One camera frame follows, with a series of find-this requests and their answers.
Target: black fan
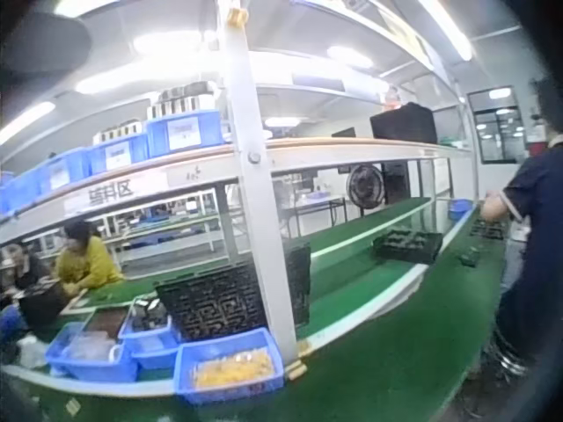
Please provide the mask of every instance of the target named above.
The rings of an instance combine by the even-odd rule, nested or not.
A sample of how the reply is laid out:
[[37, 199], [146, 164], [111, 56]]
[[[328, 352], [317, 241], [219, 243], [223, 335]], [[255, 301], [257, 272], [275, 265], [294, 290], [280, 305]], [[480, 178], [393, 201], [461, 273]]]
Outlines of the black fan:
[[381, 171], [371, 164], [356, 165], [347, 181], [350, 200], [358, 207], [373, 209], [384, 197], [384, 180]]

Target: ceiling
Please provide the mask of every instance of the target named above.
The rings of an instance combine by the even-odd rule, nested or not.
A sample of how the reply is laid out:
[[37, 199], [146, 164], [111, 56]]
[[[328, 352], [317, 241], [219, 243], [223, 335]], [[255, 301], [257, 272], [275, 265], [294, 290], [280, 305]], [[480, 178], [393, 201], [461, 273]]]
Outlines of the ceiling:
[[[381, 20], [368, 0], [346, 0], [355, 11], [377, 21]], [[382, 0], [382, 4], [397, 12], [418, 31], [449, 65], [459, 62], [459, 56], [433, 19], [414, 0]], [[450, 0], [444, 4], [459, 26], [470, 37], [514, 26], [515, 21], [493, 0]], [[276, 49], [301, 54], [325, 56], [331, 45], [351, 46], [368, 55], [374, 62], [371, 70], [377, 76], [389, 69], [412, 61], [412, 57], [388, 41], [376, 39], [373, 33], [358, 25], [336, 18], [330, 13], [318, 13], [311, 8], [291, 4], [289, 0], [252, 0], [249, 2], [250, 20], [247, 36], [250, 49]], [[80, 19], [89, 34], [91, 49], [86, 63], [61, 79], [44, 81], [43, 90], [36, 87], [31, 95], [28, 87], [21, 87], [18, 101], [23, 106], [33, 101], [56, 97], [57, 108], [31, 127], [23, 130], [0, 147], [0, 157], [13, 155], [26, 147], [24, 153], [9, 160], [5, 168], [30, 168], [51, 152], [90, 144], [91, 136], [99, 130], [120, 123], [126, 114], [136, 117], [146, 109], [148, 100], [143, 92], [158, 91], [174, 86], [174, 81], [139, 83], [119, 91], [96, 95], [74, 92], [81, 79], [132, 61], [139, 55], [133, 49], [133, 39], [152, 32], [177, 29], [215, 29], [216, 13], [210, 0], [136, 0], [121, 1], [88, 13]], [[53, 38], [48, 51], [71, 51], [63, 47], [61, 36]], [[388, 77], [392, 83], [419, 76], [424, 69], [418, 63]], [[441, 96], [435, 81], [424, 85], [432, 95]], [[291, 93], [261, 92], [260, 106], [264, 115], [276, 115], [280, 110], [292, 115], [306, 115], [315, 119], [331, 119], [344, 115], [355, 107], [351, 101], [333, 96], [300, 91]]]

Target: seated worker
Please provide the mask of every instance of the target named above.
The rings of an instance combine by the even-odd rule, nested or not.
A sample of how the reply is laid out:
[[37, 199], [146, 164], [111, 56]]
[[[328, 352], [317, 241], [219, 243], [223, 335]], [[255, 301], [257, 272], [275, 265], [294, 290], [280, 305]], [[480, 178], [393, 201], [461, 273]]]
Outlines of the seated worker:
[[17, 289], [25, 290], [50, 276], [48, 268], [23, 244], [9, 244], [7, 249], [14, 263], [14, 286]]
[[560, 332], [563, 318], [563, 101], [549, 79], [538, 84], [537, 99], [551, 129], [549, 149], [529, 158], [481, 208], [487, 221], [530, 217], [522, 273], [502, 296], [496, 320], [505, 343], [531, 362]]
[[67, 246], [56, 260], [55, 274], [69, 295], [123, 279], [102, 240], [92, 235], [90, 223], [67, 224], [64, 233]]

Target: woman in yellow shirt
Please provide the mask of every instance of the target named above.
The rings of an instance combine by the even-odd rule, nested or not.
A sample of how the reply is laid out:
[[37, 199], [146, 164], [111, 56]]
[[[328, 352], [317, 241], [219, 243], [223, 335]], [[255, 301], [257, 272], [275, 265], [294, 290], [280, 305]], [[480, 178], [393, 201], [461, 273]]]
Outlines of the woman in yellow shirt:
[[55, 273], [67, 293], [82, 288], [98, 288], [123, 280], [101, 239], [91, 234], [88, 222], [73, 222], [64, 227], [67, 246], [56, 260]]

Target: yellow shirt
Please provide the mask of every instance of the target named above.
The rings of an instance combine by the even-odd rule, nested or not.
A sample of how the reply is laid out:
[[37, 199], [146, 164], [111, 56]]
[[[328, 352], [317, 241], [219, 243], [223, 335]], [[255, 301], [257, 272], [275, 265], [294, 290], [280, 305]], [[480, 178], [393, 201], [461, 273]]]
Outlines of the yellow shirt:
[[77, 283], [81, 288], [97, 288], [123, 280], [106, 246], [92, 236], [83, 256], [65, 249], [56, 260], [56, 275], [62, 283]]

